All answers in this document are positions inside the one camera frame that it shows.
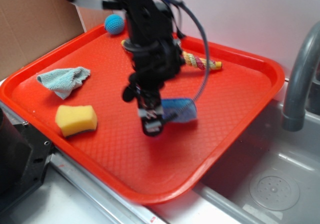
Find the blue cloth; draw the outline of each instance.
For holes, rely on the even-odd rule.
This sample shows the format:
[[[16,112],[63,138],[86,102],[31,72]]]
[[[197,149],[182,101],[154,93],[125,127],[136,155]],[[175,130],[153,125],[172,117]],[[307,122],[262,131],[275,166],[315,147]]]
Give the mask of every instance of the blue cloth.
[[[63,68],[38,75],[37,81],[60,98],[66,99],[72,90],[82,86],[82,81],[89,75],[90,70],[83,67]]]
[[[183,108],[188,103],[190,105],[180,113],[175,119],[172,120],[174,123],[187,123],[191,120],[197,119],[197,109],[195,103],[190,98],[173,98],[173,99],[162,99],[163,107],[163,118],[167,118],[170,114]]]

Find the yellow sponge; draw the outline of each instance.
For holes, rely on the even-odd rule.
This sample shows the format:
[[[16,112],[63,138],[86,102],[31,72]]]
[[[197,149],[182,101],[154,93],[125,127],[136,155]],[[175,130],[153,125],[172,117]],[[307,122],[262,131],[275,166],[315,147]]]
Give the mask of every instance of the yellow sponge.
[[[55,122],[67,137],[83,131],[93,131],[97,128],[97,115],[91,105],[88,106],[59,106]]]

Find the light blue cloth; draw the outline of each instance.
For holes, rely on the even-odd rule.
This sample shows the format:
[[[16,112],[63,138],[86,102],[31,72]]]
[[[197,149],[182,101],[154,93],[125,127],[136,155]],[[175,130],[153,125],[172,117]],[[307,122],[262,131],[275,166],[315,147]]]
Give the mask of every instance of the light blue cloth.
[[[90,70],[83,67],[63,68],[40,74],[37,80],[60,98],[66,99],[72,90],[82,86],[82,81],[89,75]]]

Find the red tray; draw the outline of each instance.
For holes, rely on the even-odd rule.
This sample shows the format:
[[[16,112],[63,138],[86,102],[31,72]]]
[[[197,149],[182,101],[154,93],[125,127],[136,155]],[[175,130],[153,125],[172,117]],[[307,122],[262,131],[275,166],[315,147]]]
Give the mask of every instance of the red tray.
[[[197,101],[198,120],[169,123],[157,137],[143,134],[136,102],[124,103],[131,63],[120,42],[103,25],[80,35],[11,75],[0,99],[42,131],[63,152],[120,195],[140,204],[162,203],[189,190],[262,111],[284,83],[272,60],[210,43],[210,53],[223,62],[212,71]],[[182,42],[185,51],[204,57],[203,43]],[[91,76],[66,100],[37,82],[56,68],[83,66]],[[193,97],[204,71],[184,66],[166,82],[163,98]],[[92,105],[98,128],[65,139],[55,123],[59,105]]]

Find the blue ball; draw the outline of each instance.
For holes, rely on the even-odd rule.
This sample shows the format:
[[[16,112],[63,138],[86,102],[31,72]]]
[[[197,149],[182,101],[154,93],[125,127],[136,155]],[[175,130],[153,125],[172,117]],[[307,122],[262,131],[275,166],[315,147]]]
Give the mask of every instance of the blue ball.
[[[119,34],[125,28],[124,20],[117,14],[109,15],[104,21],[104,29],[110,34]]]

